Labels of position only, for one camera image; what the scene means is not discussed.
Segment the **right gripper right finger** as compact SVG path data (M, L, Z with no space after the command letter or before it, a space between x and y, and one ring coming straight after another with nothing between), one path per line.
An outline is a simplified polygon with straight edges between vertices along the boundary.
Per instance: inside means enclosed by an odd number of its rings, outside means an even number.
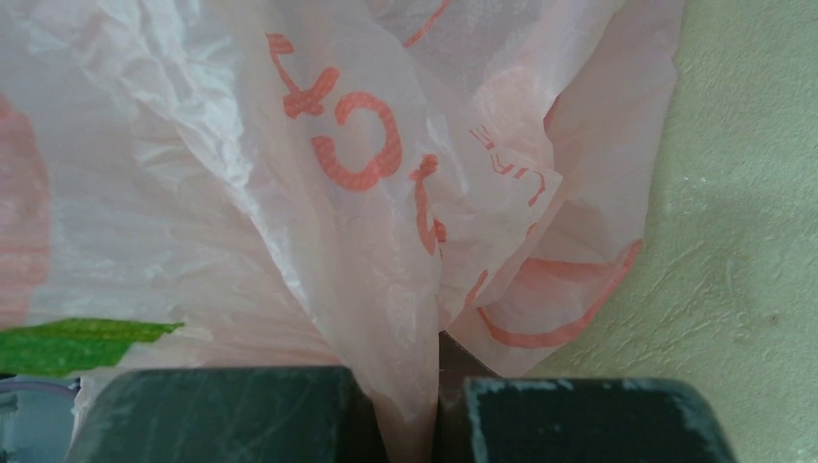
M437 462L733 462L709 402L661 378L502 378L443 333Z

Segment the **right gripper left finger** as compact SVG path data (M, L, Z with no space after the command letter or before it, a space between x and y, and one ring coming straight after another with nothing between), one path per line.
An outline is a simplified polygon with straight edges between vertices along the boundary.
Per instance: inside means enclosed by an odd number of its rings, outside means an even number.
M384 462L372 404L343 367L126 373L96 398L68 462Z

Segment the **pink plastic bag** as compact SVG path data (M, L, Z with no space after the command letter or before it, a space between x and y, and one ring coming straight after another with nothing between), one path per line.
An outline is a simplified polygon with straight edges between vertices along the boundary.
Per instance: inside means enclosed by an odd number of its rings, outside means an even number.
M1 368L342 365L425 457L641 247L680 1L5 1Z

